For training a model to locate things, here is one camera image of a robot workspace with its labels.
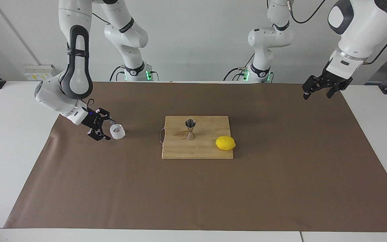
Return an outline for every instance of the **white robotic arm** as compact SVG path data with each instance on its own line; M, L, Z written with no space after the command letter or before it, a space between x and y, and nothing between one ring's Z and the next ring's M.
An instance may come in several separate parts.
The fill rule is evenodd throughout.
M92 3L101 4L106 16L112 21L107 29L115 29L111 41L123 50L126 67L140 70L146 65L138 48L146 46L147 33L133 20L124 0L60 0L59 25L68 41L67 70L59 75L42 81L35 89L35 99L44 106L59 112L75 125L84 124L90 128L88 133L95 140L110 139L102 131L102 123L107 120L114 124L110 113L104 109L92 110L82 99L92 92L93 84L89 75L89 30L92 21Z
M339 0L329 12L328 23L341 40L322 75L312 75L304 83L306 100L322 88L331 88L328 98L347 88L352 74L387 37L387 0Z
M289 46L294 38L289 27L288 0L270 0L267 17L273 23L272 27L253 29L249 33L249 45L255 50L255 58L247 70L249 81L264 82L273 61L269 49Z

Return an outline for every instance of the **white wall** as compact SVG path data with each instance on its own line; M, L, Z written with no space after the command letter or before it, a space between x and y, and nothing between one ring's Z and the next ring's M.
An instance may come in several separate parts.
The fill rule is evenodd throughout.
M295 17L305 20L320 2L296 1ZM271 26L264 0L126 0L126 3L131 15L149 34L149 44L142 50L144 60L166 81L221 80L230 69L243 66L252 55L253 50L247 43L250 30ZM291 21L295 31L293 44L273 49L274 82L303 83L310 75L321 73L339 40L327 23L334 3L335 0L325 2L318 14L304 25ZM10 25L4 23L6 20L0 14L0 75L3 78L22 78L24 64L66 68L66 40L58 25L57 0L21 3L0 0L0 10L14 28L14 31L7 30ZM100 6L94 5L93 11L105 18ZM103 35L105 23L95 17L92 20L89 70L94 81L107 81L114 67L123 64L123 60ZM375 64L361 67L354 74L353 83L365 83L386 60L387 50Z

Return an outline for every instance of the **jigger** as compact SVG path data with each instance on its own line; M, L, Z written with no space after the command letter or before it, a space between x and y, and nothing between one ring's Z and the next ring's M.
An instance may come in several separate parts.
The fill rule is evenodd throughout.
M186 120L186 122L184 124L186 125L187 131L189 132L189 133L187 133L186 139L187 140L195 139L195 135L192 133L192 130L194 130L195 124L196 124L195 120L188 119L188 120Z

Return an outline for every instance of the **white tabletop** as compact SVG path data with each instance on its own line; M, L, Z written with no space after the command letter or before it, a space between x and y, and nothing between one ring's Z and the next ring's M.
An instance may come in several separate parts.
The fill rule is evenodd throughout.
M0 90L0 228L58 117L35 101L36 86L36 82L8 82ZM387 95L372 86L350 86L343 95L387 172ZM387 241L387 233L303 232L302 235L304 242ZM0 229L1 241L34 241L37 237L43 241L119 241L123 238L126 241L301 242L299 232Z

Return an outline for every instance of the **white electrical box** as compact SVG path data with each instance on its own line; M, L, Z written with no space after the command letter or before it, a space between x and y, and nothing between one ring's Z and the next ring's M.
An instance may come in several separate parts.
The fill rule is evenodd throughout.
M25 66L23 75L28 81L42 81L58 75L58 72L51 65Z

